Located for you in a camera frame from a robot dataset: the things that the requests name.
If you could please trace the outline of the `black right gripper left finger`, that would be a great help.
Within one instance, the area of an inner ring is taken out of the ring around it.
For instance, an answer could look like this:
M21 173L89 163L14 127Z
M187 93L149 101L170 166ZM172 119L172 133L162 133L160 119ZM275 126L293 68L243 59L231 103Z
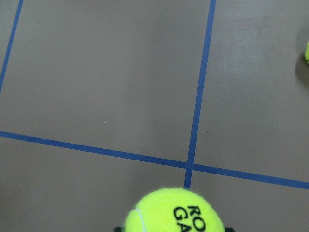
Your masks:
M125 229L123 227L115 227L114 232L125 232Z

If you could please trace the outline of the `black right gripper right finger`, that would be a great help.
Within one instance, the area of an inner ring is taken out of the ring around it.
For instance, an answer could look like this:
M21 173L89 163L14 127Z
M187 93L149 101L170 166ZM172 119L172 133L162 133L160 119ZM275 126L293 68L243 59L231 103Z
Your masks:
M231 227L225 227L225 232L235 232L235 230Z

